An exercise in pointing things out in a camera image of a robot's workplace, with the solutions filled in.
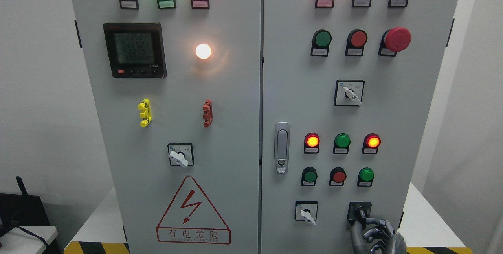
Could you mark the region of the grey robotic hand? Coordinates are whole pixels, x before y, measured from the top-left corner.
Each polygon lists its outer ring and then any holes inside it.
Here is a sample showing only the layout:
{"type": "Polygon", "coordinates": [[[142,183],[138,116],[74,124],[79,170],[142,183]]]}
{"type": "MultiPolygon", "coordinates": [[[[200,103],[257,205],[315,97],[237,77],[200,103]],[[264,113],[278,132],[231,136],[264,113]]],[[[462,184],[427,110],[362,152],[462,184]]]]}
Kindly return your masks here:
{"type": "Polygon", "coordinates": [[[359,222],[350,227],[352,250],[355,254],[407,254],[404,237],[395,230],[389,220],[367,218],[366,228],[359,222]]]}

